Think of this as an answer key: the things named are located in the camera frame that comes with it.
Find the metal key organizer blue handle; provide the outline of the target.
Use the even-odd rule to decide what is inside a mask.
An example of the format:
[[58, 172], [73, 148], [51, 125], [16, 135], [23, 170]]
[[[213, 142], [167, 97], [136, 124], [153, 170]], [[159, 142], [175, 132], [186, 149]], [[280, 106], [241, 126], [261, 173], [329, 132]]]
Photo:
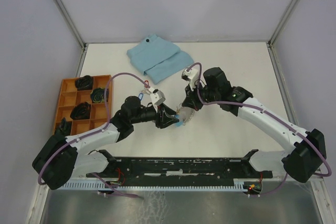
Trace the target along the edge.
[[186, 123], [188, 123], [192, 119], [195, 112], [196, 111], [194, 109], [182, 106], [180, 104], [176, 109], [175, 117], [178, 119], [178, 121], [182, 121], [183, 125], [185, 125]]

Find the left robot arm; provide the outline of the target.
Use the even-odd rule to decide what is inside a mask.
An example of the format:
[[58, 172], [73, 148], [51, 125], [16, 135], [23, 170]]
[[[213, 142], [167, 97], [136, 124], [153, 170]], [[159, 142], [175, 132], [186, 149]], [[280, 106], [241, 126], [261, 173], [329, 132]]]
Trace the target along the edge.
[[138, 97], [127, 97], [108, 124], [78, 135], [52, 135], [32, 162], [38, 183], [55, 190], [71, 178], [91, 173], [112, 176], [116, 164], [102, 147], [127, 138], [134, 131], [134, 124], [144, 122], [154, 122], [157, 128], [164, 129], [179, 119], [164, 103], [143, 106]]

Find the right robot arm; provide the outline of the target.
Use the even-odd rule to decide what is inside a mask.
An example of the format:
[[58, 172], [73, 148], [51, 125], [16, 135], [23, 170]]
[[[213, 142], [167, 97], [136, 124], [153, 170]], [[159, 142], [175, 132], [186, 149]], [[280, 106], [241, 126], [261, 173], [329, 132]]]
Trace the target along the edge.
[[219, 105], [256, 126], [282, 147], [282, 151], [249, 152], [247, 161], [241, 164], [243, 175], [254, 177], [264, 171], [280, 172], [300, 183], [306, 183], [313, 175], [322, 176], [317, 173], [327, 159], [322, 132], [308, 131], [277, 116], [251, 92], [232, 86], [219, 67], [201, 73], [201, 69], [190, 66], [183, 70], [182, 79], [188, 81], [183, 107], [199, 111], [205, 105]]

